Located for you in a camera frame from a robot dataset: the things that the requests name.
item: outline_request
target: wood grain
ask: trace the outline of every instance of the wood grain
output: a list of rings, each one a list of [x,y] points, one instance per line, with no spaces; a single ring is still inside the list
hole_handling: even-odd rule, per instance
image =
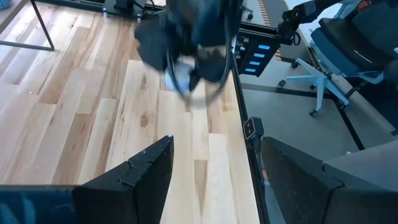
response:
[[[232,75],[209,107],[187,108],[141,62],[132,21],[38,6],[56,51],[0,46],[0,183],[83,184],[173,135],[161,222],[259,223]],[[26,5],[2,37],[45,44],[34,20]]]

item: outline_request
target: blue led light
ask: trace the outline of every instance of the blue led light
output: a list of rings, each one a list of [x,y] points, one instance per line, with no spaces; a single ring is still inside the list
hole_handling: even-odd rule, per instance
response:
[[[260,57],[260,58],[265,57],[265,55],[263,55],[263,54],[254,54],[254,56],[255,56],[255,57]]]
[[[269,50],[269,46],[266,45],[259,45],[260,49]]]

